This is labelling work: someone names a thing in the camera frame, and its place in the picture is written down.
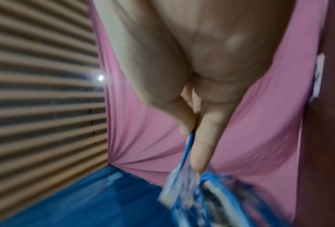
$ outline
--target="blue tarp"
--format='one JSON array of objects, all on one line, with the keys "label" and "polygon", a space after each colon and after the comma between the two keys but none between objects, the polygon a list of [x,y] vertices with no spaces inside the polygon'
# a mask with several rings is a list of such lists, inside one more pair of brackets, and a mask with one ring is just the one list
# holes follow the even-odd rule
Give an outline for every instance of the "blue tarp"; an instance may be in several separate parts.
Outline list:
[{"label": "blue tarp", "polygon": [[161,188],[108,166],[32,205],[0,227],[172,227]]}]

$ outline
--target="brown wall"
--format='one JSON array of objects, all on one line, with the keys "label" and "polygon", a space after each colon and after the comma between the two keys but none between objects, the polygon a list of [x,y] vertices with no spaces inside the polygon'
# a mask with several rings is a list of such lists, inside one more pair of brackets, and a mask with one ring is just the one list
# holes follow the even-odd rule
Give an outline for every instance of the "brown wall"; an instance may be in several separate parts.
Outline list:
[{"label": "brown wall", "polygon": [[304,120],[295,224],[335,227],[335,0],[330,0],[321,52],[326,55],[320,97]]}]

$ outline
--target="horizontal slat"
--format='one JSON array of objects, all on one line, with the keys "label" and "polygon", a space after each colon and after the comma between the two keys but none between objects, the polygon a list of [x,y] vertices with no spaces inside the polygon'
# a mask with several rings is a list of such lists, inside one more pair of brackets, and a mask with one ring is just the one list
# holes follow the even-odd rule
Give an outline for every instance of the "horizontal slat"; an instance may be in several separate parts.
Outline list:
[{"label": "horizontal slat", "polygon": [[80,1],[76,1],[76,0],[58,0],[58,1],[65,3],[66,5],[72,7],[73,9],[85,15],[87,15],[89,12],[87,4],[84,4]]},{"label": "horizontal slat", "polygon": [[82,29],[76,25],[67,23],[64,20],[53,17],[45,12],[38,11],[35,8],[28,7],[27,5],[24,5],[18,1],[0,0],[0,9],[4,10],[6,13],[10,13],[11,15],[19,15],[28,18],[29,20],[34,21],[35,24],[40,22],[47,24],[55,29],[58,28],[78,37],[88,39],[92,42],[95,41],[92,32]]},{"label": "horizontal slat", "polygon": [[19,153],[22,150],[30,149],[33,147],[38,147],[53,142],[57,142],[63,139],[68,139],[82,134],[92,133],[97,130],[106,129],[107,124],[93,125],[84,128],[72,129],[63,132],[57,132],[49,135],[43,135],[38,137],[33,137],[29,139],[23,139],[16,142],[10,142],[7,144],[0,145],[0,157],[8,154]]},{"label": "horizontal slat", "polygon": [[68,36],[53,32],[51,30],[4,16],[2,14],[0,14],[0,29],[13,30],[16,33],[30,35],[33,37],[37,37],[41,40],[55,42],[97,54],[97,48],[93,44],[70,38]]},{"label": "horizontal slat", "polygon": [[54,60],[48,60],[43,58],[37,58],[2,51],[0,51],[0,64],[11,64],[22,67],[33,67],[39,69],[78,73],[88,76],[97,76],[101,74],[101,70],[99,68],[80,66],[70,63],[62,63]]},{"label": "horizontal slat", "polygon": [[56,2],[47,1],[47,0],[25,0],[25,1],[29,2],[30,4],[37,5],[43,8],[46,12],[54,12],[55,14],[58,14],[61,17],[68,18],[72,21],[75,21],[78,24],[81,24],[86,28],[91,29],[92,27],[92,22],[90,21],[89,18],[84,17],[70,9],[62,7],[60,4]]},{"label": "horizontal slat", "polygon": [[61,182],[64,182],[65,180],[68,180],[69,178],[83,172],[85,169],[89,169],[102,162],[106,162],[106,158],[106,155],[96,157],[83,164],[76,165],[65,171],[60,171],[56,175],[53,175],[49,178],[45,178],[41,181],[36,181],[20,190],[15,190],[11,194],[0,199],[0,212],[14,205],[19,205],[19,203],[24,202],[25,199],[30,198],[33,195],[39,194]]},{"label": "horizontal slat", "polygon": [[106,140],[108,134],[102,134],[94,136],[88,139],[79,140],[77,142],[69,143],[66,145],[58,146],[54,149],[46,149],[41,152],[35,152],[29,156],[23,156],[19,159],[9,160],[7,162],[0,163],[0,176],[8,173],[12,173],[22,168],[28,166],[36,165],[40,162],[43,162],[48,159],[52,159],[61,155],[65,155],[73,150],[76,150],[80,147],[84,147],[96,142]]},{"label": "horizontal slat", "polygon": [[23,74],[0,71],[0,83],[26,84],[26,85],[59,85],[78,87],[102,87],[104,84],[98,80],[67,79],[54,76]]},{"label": "horizontal slat", "polygon": [[43,190],[42,192],[39,192],[38,194],[30,195],[30,196],[25,196],[24,200],[20,201],[19,203],[14,204],[13,206],[7,206],[5,207],[3,212],[0,212],[0,222],[3,220],[11,217],[12,215],[18,213],[19,211],[24,210],[31,204],[34,204],[58,191],[61,189],[64,189],[65,187],[77,182],[78,180],[100,170],[106,167],[108,163],[106,161],[103,161],[101,163],[98,163],[92,167],[89,167],[87,169],[80,169],[80,172],[72,177],[69,177],[68,179],[59,182],[58,184],[49,187],[46,190]]},{"label": "horizontal slat", "polygon": [[33,107],[6,107],[0,108],[0,119],[10,117],[32,116],[37,114],[59,113],[66,111],[88,110],[95,108],[104,108],[105,103],[86,103],[86,104],[59,104],[49,106],[33,106]]},{"label": "horizontal slat", "polygon": [[106,151],[107,148],[108,148],[107,143],[101,144],[88,150],[72,154],[68,157],[61,158],[54,162],[42,164],[36,168],[31,168],[26,172],[20,173],[19,175],[15,175],[14,177],[3,178],[0,180],[0,194],[6,193],[7,191],[10,191],[19,186],[26,185],[30,181],[51,174],[54,171],[64,168],[65,166],[69,166],[76,162],[82,161],[83,159],[94,156],[98,153],[101,153],[104,150]]},{"label": "horizontal slat", "polygon": [[82,53],[66,50],[63,48],[46,45],[40,42],[23,39],[18,36],[0,33],[0,46],[10,47],[15,50],[22,50],[25,53],[38,53],[47,56],[59,57],[68,60],[74,60],[89,64],[99,64],[97,57],[85,55]]},{"label": "horizontal slat", "polygon": [[70,92],[70,91],[13,91],[0,90],[0,100],[38,100],[68,98],[103,98],[103,92]]},{"label": "horizontal slat", "polygon": [[18,125],[0,126],[0,137],[11,136],[14,134],[20,134],[20,133],[26,133],[26,132],[33,132],[33,131],[49,129],[49,128],[59,127],[59,126],[64,126],[64,125],[77,124],[81,122],[98,120],[102,118],[106,118],[105,113],[90,114],[90,115],[79,116],[79,117],[65,117],[62,119],[45,120],[45,121],[33,122],[33,123],[22,123]]}]

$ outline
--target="pink fabric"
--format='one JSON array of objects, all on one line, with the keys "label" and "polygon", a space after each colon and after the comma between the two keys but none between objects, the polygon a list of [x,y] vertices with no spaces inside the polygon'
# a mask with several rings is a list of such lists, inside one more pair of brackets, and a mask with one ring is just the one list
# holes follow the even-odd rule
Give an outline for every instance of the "pink fabric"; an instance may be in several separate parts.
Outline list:
[{"label": "pink fabric", "polygon": [[[298,0],[266,75],[245,95],[212,159],[217,173],[257,184],[293,218],[302,111],[310,91],[328,0]],[[163,185],[179,164],[186,138],[168,117],[145,106],[122,73],[90,4],[107,76],[109,163]]]}]

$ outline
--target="skin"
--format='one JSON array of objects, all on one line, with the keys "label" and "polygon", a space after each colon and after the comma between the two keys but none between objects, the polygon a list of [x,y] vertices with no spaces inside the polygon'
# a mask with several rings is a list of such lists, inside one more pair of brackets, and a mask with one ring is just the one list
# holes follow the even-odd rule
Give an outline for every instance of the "skin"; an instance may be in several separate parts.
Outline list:
[{"label": "skin", "polygon": [[95,0],[138,97],[183,135],[205,171],[236,107],[270,68],[293,0]]}]

